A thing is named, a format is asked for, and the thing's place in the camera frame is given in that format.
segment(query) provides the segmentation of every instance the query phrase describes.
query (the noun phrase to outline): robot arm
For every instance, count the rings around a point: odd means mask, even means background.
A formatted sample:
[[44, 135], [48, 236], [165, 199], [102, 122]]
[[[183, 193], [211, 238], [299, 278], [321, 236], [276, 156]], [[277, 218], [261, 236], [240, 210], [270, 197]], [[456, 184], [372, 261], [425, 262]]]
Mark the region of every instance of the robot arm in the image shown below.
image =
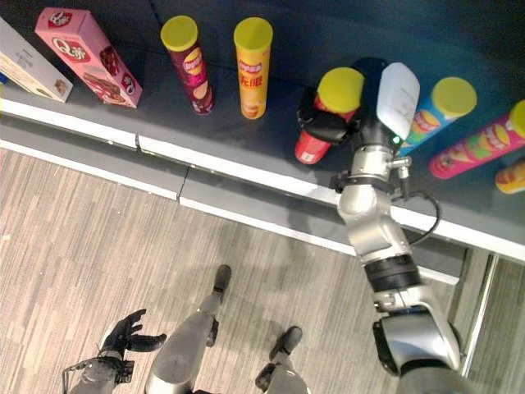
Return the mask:
[[[368, 77], [366, 67], [360, 71]], [[386, 314], [373, 331], [381, 363], [401, 376], [399, 392], [470, 392], [455, 372], [460, 365], [458, 340], [432, 289], [419, 277], [410, 245], [390, 215], [390, 171], [397, 169], [400, 178], [408, 177], [410, 159], [396, 158], [395, 152], [409, 133], [418, 95], [418, 80], [401, 63], [385, 66], [368, 87], [365, 80], [364, 103], [348, 137], [352, 166], [332, 186], [341, 193], [338, 213], [374, 291], [374, 305]], [[374, 96], [377, 103], [367, 102]]]

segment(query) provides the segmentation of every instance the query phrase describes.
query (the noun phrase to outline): white box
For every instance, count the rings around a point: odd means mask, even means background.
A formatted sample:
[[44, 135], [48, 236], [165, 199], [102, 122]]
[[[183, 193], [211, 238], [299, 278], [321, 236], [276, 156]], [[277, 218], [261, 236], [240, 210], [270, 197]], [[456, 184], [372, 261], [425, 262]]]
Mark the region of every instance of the white box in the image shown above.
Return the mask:
[[65, 102], [73, 84], [0, 17], [0, 71], [28, 92]]

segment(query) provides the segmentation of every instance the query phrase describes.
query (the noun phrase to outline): yellow lid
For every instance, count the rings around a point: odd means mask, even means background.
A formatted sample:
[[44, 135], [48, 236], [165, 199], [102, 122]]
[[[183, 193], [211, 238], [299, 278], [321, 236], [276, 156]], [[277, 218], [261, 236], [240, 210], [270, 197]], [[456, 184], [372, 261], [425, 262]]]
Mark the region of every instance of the yellow lid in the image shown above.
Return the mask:
[[347, 113], [359, 107], [363, 82], [364, 76], [353, 68], [334, 68], [321, 78], [317, 93], [328, 111]]
[[233, 33], [235, 46], [249, 52], [266, 50], [272, 43], [272, 38], [272, 25], [255, 16], [241, 21]]
[[525, 100], [514, 105], [510, 111], [510, 121], [516, 132], [525, 138]]
[[191, 48], [198, 36], [197, 24], [186, 15], [173, 16], [161, 30], [162, 43], [173, 52], [182, 52]]
[[432, 102], [446, 117], [463, 117], [476, 107], [476, 90], [466, 80], [449, 76], [434, 86]]

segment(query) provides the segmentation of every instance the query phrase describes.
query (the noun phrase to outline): cardboard box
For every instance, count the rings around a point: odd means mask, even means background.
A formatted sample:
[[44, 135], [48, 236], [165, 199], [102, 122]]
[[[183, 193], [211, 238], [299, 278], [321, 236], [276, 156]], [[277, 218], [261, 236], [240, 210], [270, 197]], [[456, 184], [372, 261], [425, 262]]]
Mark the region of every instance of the cardboard box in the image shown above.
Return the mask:
[[73, 84], [0, 18], [0, 71], [28, 92], [66, 101]]
[[137, 107], [142, 88], [91, 12], [44, 8], [34, 31], [103, 102]]

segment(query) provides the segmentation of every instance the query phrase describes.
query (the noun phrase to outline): pink box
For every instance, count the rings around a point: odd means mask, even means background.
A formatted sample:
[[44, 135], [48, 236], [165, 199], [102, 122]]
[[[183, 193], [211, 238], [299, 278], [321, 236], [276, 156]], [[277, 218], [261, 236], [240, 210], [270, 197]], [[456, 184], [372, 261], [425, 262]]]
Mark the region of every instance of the pink box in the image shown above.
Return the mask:
[[34, 31], [103, 102], [137, 107], [142, 88], [91, 12], [44, 8]]

